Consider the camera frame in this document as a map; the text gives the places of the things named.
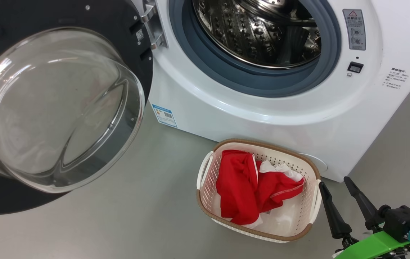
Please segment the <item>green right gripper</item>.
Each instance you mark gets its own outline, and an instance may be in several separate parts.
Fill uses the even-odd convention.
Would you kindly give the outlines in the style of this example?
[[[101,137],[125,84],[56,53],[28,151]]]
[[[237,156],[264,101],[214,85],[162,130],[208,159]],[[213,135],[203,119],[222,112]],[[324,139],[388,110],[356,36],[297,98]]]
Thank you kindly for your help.
[[[348,176],[343,178],[350,195],[356,200],[360,211],[365,219],[365,227],[369,231],[381,231],[363,240],[355,240],[351,237],[352,229],[338,212],[333,197],[324,182],[319,183],[322,202],[329,223],[330,233],[333,239],[343,239],[343,249],[336,252],[335,259],[374,259],[388,254],[394,250],[404,249],[410,245],[410,241],[399,232],[382,231],[380,224],[384,219],[379,215],[377,208],[356,186]]]

